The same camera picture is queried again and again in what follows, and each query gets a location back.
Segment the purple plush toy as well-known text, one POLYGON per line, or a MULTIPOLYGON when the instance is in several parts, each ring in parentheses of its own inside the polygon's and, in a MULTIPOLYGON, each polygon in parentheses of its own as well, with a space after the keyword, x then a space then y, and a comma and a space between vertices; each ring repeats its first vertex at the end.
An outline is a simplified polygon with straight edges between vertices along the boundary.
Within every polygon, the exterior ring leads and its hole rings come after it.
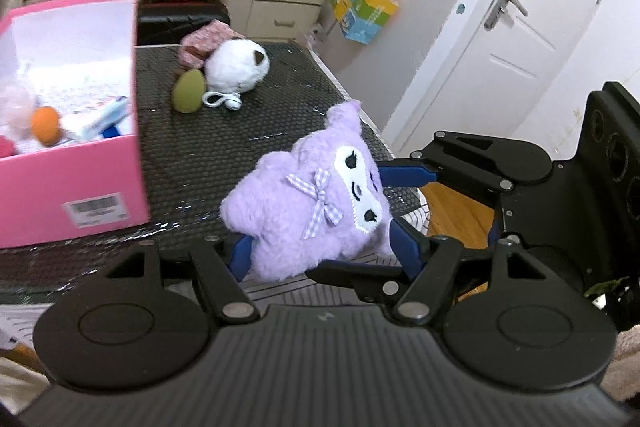
POLYGON ((324 260, 390 256, 390 203, 359 112, 356 100, 330 107, 324 129, 262 156, 222 201, 224 225, 242 236, 230 261, 238 280, 280 282, 324 260))

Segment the green makeup sponge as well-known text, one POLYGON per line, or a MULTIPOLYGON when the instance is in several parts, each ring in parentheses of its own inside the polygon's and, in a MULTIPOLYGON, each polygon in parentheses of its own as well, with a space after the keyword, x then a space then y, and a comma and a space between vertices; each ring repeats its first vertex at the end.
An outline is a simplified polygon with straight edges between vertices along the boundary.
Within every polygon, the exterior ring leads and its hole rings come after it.
POLYGON ((177 113, 193 114, 203 105, 206 82, 199 69, 177 72, 171 91, 171 106, 177 113))

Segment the white round plush toy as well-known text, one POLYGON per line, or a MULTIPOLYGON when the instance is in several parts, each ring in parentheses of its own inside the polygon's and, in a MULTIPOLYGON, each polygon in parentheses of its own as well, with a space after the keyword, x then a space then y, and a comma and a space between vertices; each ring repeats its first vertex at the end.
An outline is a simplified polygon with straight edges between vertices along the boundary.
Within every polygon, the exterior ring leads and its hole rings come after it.
POLYGON ((266 78, 270 60, 266 50, 250 39, 229 39, 205 61, 207 91, 202 102, 210 108, 239 110, 241 95, 266 78))

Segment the orange makeup sponge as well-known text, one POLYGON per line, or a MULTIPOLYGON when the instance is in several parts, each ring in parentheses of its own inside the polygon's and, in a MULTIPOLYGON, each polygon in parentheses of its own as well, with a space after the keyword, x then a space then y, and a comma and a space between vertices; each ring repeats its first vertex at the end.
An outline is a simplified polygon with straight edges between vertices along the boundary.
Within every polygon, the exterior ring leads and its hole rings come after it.
POLYGON ((30 120, 32 135, 43 146, 55 146, 62 139, 60 115, 50 106, 38 107, 30 120))

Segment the pink strawberry plush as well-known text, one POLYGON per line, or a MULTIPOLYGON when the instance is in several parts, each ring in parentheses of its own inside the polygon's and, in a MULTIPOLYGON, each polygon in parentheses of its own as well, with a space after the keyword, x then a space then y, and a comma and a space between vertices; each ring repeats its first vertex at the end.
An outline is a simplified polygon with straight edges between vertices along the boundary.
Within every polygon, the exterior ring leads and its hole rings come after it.
POLYGON ((0 136, 0 158, 12 157, 16 154, 15 144, 5 136, 0 136))

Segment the white mesh bath pouf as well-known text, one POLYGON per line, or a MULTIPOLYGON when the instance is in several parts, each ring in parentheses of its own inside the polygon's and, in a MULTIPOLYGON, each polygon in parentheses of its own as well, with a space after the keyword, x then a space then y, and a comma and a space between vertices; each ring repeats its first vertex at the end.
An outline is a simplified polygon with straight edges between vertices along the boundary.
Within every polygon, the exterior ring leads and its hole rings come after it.
POLYGON ((27 90, 10 83, 1 91, 1 132, 12 140, 24 140, 32 129, 34 99, 27 90))

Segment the white door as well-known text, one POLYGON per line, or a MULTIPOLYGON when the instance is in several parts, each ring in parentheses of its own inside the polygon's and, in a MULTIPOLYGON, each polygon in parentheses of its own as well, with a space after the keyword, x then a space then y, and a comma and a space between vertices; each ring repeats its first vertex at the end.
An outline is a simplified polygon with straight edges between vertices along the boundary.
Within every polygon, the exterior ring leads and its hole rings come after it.
POLYGON ((385 129, 397 153, 422 147, 436 131, 511 135, 539 102, 596 14, 598 0, 520 0, 491 31, 494 0, 468 6, 458 41, 446 26, 385 129))

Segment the pink cardboard box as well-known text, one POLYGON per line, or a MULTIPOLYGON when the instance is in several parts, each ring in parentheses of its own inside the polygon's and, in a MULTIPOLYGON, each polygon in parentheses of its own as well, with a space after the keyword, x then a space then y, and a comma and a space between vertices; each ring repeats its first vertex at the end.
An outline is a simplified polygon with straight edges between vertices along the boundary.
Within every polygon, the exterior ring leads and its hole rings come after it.
POLYGON ((150 219, 136 109, 137 0, 54 0, 1 21, 1 245, 150 219))

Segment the black suitcase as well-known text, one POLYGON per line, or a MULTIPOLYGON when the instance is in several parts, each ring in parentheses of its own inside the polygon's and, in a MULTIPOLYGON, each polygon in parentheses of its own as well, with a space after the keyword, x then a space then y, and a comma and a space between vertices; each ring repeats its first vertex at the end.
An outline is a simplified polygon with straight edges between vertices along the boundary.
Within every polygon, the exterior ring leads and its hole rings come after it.
POLYGON ((137 20, 138 46, 173 46, 213 20, 231 22, 220 0, 140 0, 137 20))

